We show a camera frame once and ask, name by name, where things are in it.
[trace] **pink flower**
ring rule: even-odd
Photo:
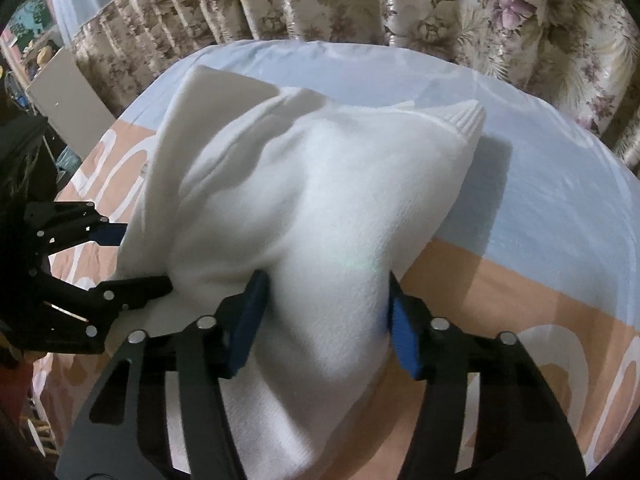
[[[494,0],[493,19],[496,25],[507,30],[515,30],[536,12],[536,7],[525,0]]]

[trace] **floral curtain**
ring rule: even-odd
[[[640,33],[620,0],[113,0],[72,49],[119,114],[176,60],[250,38],[437,56],[537,95],[640,162]]]

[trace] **white fleece fabric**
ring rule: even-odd
[[[382,366],[389,270],[404,275],[444,220],[483,121],[475,101],[345,106],[194,67],[116,272],[166,273],[174,291],[123,314],[110,348],[178,332],[267,271],[271,304],[222,393],[250,480],[307,472]]]

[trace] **white cloth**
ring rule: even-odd
[[[177,332],[271,277],[249,362],[222,381],[250,480],[313,466],[387,348],[388,272],[404,275],[451,208],[481,133],[475,101],[344,106],[306,89],[194,67],[159,129],[118,278],[174,291],[114,324]]]

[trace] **white garment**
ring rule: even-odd
[[[468,101],[344,106],[306,89],[194,67],[159,129],[118,278],[167,273],[174,291],[113,325],[177,332],[271,278],[249,362],[222,381],[250,480],[314,465],[387,347],[399,278],[451,208],[481,133]]]

